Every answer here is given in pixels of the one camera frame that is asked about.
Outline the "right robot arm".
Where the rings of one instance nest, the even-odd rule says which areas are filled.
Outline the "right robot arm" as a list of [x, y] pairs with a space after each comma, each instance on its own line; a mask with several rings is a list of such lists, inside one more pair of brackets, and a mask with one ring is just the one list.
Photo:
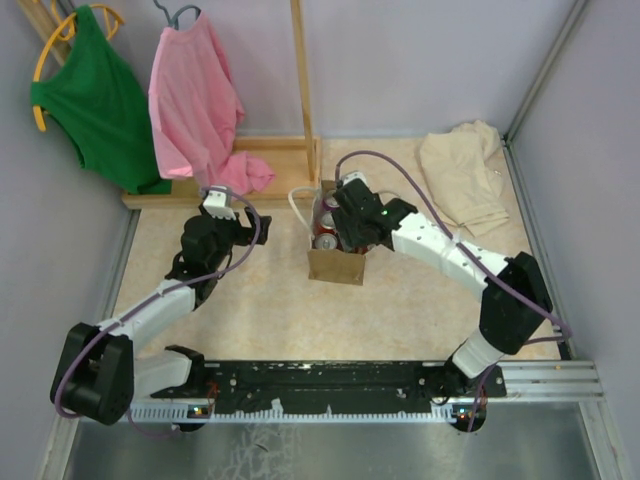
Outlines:
[[531, 255], [507, 257], [446, 234], [416, 206], [400, 198], [383, 202], [359, 174], [339, 181], [334, 199], [332, 217], [344, 248], [384, 246], [438, 269], [479, 301], [478, 326], [430, 382], [435, 396], [473, 393], [484, 371], [518, 353], [551, 310]]

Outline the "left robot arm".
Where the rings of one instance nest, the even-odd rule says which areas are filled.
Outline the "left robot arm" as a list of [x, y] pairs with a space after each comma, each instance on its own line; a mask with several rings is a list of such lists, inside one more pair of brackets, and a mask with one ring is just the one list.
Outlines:
[[272, 219], [252, 207], [216, 218], [206, 210], [183, 227], [181, 249], [156, 289], [121, 315], [96, 325], [78, 323], [65, 339], [50, 390], [64, 418], [87, 417], [112, 425], [133, 401], [164, 391], [194, 397], [208, 384], [203, 354], [178, 345], [142, 358], [140, 352], [176, 321], [201, 307], [219, 280], [239, 263], [235, 247], [251, 252], [268, 240]]

